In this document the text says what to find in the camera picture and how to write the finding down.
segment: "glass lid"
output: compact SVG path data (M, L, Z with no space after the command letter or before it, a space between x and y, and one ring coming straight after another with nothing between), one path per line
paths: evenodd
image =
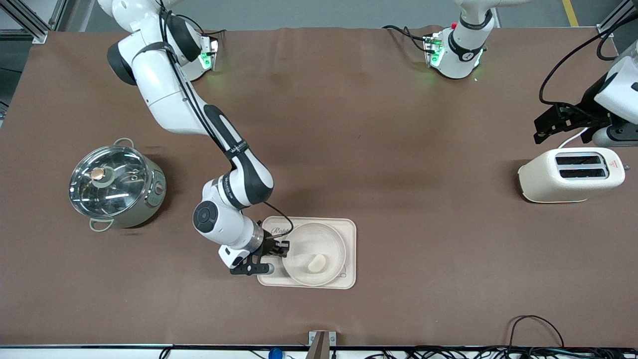
M146 187L148 168L141 154L121 145L98 148L76 166L69 197L92 218L108 218L133 206Z

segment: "cooking pot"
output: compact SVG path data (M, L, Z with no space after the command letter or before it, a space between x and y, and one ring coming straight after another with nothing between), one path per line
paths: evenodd
M71 204L89 217L89 227L96 232L144 223L157 212L165 196L164 173L127 138L84 157L69 184Z

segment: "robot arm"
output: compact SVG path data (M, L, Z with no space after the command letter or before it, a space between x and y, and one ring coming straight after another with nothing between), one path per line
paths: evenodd
M638 146L638 41L585 91L576 107L590 116L557 103L534 120L535 142L540 144L553 134L588 127L581 135L583 143Z
M462 79L478 66L485 40L494 28L491 8L515 6L531 0L454 0L461 7L456 27L448 27L433 34L436 41L426 45L434 54L426 56L427 63L443 76Z
M274 240L241 213L244 208L268 200L274 187L270 172L228 117L216 106L205 103L183 74L180 66L197 61L201 53L201 35L179 17L170 16L163 36L160 6L153 0L139 0L137 4L126 8L121 8L120 2L112 5L112 13L125 13L122 18L126 21L132 17L126 9L144 16L130 22L133 33L109 49L111 67L122 80L137 85L160 126L177 134L210 135L224 152L231 169L204 185L193 225L201 235L221 245L219 254L231 273L272 273L271 264L260 264L259 259L254 263L252 257L285 256L287 242Z

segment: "table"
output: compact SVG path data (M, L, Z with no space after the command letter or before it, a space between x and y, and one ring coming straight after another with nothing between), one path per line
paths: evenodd
M425 33L425 29L416 30ZM635 194L625 183L581 204L522 199L538 86L594 29L495 29L463 80L427 69L397 33L230 32L218 71L197 81L274 176L293 216L352 219L357 283L346 291L235 277L193 228L202 185L228 170L204 136L164 131L106 60L123 33L50 33L31 49L0 131L0 340L4 344L501 344L521 314L568 346L638 344ZM577 102L604 74L589 47L547 98ZM132 137L165 171L148 224L95 234L67 186L84 155ZM638 163L635 149L618 149ZM266 206L254 219L275 215ZM556 345L529 322L515 344Z

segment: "metal bracket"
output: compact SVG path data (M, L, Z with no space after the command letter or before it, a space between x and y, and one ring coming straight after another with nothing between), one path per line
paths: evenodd
M4 104L4 102L0 102L0 127L4 123L4 118L6 117L6 112L9 110L9 107Z
M45 42L47 42L47 37L48 37L48 31L45 31L43 36L39 38L33 38L33 41L31 43L34 45L42 45Z
M313 340L315 339L317 332L325 332L325 330L313 330L312 332L308 332L308 345L313 345ZM337 345L337 332L327 332L328 339L330 339L330 345Z

